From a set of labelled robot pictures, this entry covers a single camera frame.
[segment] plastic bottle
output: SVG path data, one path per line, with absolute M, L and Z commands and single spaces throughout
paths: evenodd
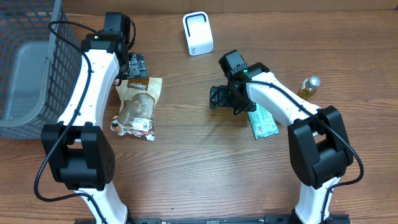
M 319 77 L 311 77 L 304 80 L 303 85 L 298 90 L 297 94 L 304 100 L 308 100 L 313 96 L 321 85 L 321 80 Z

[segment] brown label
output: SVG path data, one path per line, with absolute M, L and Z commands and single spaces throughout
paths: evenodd
M 133 78 L 132 80 L 128 80 L 127 87 L 147 91 L 148 84 L 149 78 Z

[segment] gray bin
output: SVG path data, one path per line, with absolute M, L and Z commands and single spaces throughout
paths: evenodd
M 50 33 L 57 20 L 67 20 L 61 0 L 0 0 L 0 138 L 39 138 L 69 102 L 81 55 Z M 78 45 L 71 25 L 56 28 Z

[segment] silver cap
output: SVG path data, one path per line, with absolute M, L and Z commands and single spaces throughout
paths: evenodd
M 310 88 L 317 88 L 321 85 L 321 79 L 319 77 L 311 77 L 308 80 L 308 87 Z

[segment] snack bag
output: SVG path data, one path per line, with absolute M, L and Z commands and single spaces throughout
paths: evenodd
M 161 78 L 134 78 L 123 80 L 116 87 L 121 106 L 119 115 L 113 117 L 112 131 L 126 133 L 153 141 L 155 139 L 152 115 L 162 89 Z

